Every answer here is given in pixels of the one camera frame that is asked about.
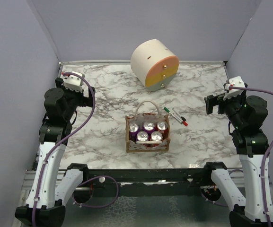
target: gray wall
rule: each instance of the gray wall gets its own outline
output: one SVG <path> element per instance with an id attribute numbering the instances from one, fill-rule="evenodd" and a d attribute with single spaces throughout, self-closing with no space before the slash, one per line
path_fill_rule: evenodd
<path id="1" fill-rule="evenodd" d="M 0 227 L 11 226 L 38 148 L 58 59 L 26 0 L 0 0 Z"/>
<path id="2" fill-rule="evenodd" d="M 130 60 L 159 39 L 180 60 L 226 61 L 261 0 L 32 0 L 61 61 Z"/>
<path id="3" fill-rule="evenodd" d="M 241 76 L 249 87 L 273 91 L 273 0 L 263 0 L 228 62 L 229 77 Z M 265 98 L 269 115 L 263 130 L 273 139 L 273 97 Z M 270 176 L 273 182 L 273 150 L 270 155 Z"/>

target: purple can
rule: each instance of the purple can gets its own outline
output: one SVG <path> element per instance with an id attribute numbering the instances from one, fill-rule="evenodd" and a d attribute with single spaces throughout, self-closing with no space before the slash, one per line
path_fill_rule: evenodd
<path id="1" fill-rule="evenodd" d="M 149 140 L 149 135 L 145 131 L 140 131 L 136 136 L 137 141 L 146 142 Z"/>
<path id="2" fill-rule="evenodd" d="M 151 135 L 155 131 L 155 124 L 153 122 L 144 122 L 142 129 L 148 133 L 148 135 Z"/>
<path id="3" fill-rule="evenodd" d="M 139 133 L 140 127 L 136 123 L 129 124 L 129 140 L 136 141 L 136 135 Z"/>

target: marble tabletop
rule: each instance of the marble tabletop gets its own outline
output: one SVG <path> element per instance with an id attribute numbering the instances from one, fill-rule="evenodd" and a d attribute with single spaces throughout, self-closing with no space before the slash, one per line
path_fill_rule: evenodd
<path id="1" fill-rule="evenodd" d="M 88 164 L 89 168 L 197 168 L 207 161 L 222 161 L 227 167 L 241 167 L 225 115 L 207 115 L 204 97 L 223 93 L 227 80 L 222 64 L 180 64 L 170 84 L 147 93 L 129 64 L 65 65 L 65 71 L 85 74 L 96 89 L 93 117 L 74 136 L 61 161 L 60 169 L 71 163 Z M 170 117 L 171 142 L 168 152 L 126 153 L 125 116 L 132 116 L 138 104 L 153 100 L 162 112 L 177 109 L 187 119 L 187 127 Z M 89 107 L 78 107 L 73 130 L 88 117 Z M 140 112 L 155 113 L 146 103 Z"/>

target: can lid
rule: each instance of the can lid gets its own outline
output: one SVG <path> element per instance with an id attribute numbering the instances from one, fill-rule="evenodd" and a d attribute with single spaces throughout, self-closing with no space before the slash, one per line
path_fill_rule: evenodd
<path id="1" fill-rule="evenodd" d="M 139 128 L 138 124 L 136 124 L 136 123 L 129 124 L 129 132 L 137 132 L 138 128 Z"/>
<path id="2" fill-rule="evenodd" d="M 166 130 L 166 129 L 168 128 L 168 123 L 165 122 L 165 121 L 158 122 L 158 123 L 157 123 L 157 128 L 158 128 L 159 130 L 164 131 L 164 130 Z"/>
<path id="3" fill-rule="evenodd" d="M 155 128 L 155 125 L 153 122 L 144 122 L 143 127 L 145 130 L 151 131 Z"/>
<path id="4" fill-rule="evenodd" d="M 159 131 L 154 131 L 151 134 L 151 140 L 152 141 L 162 141 L 163 135 Z"/>
<path id="5" fill-rule="evenodd" d="M 136 138 L 138 141 L 145 142 L 148 140 L 149 135 L 145 131 L 140 131 L 139 133 L 137 133 Z"/>

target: wooden basket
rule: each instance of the wooden basket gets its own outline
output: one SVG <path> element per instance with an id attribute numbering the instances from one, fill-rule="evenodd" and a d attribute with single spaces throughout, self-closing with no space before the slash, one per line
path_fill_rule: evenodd
<path id="1" fill-rule="evenodd" d="M 155 105 L 157 109 L 156 113 L 137 113 L 139 107 L 144 102 L 150 102 Z M 129 152 L 149 152 L 149 151 L 169 151 L 169 145 L 170 145 L 170 122 L 169 122 L 169 116 L 168 115 L 162 115 L 160 114 L 158 106 L 152 102 L 152 101 L 144 101 L 139 104 L 139 106 L 136 108 L 135 114 L 133 117 L 126 116 L 126 151 Z M 152 121 L 154 124 L 156 124 L 159 121 L 166 121 L 168 123 L 168 133 L 164 136 L 163 141 L 146 141 L 146 142 L 140 142 L 138 141 L 133 142 L 132 140 L 129 140 L 129 124 L 132 122 L 137 123 L 140 128 L 142 129 L 142 124 L 145 121 Z M 145 144 L 159 144 L 155 147 L 147 147 Z"/>

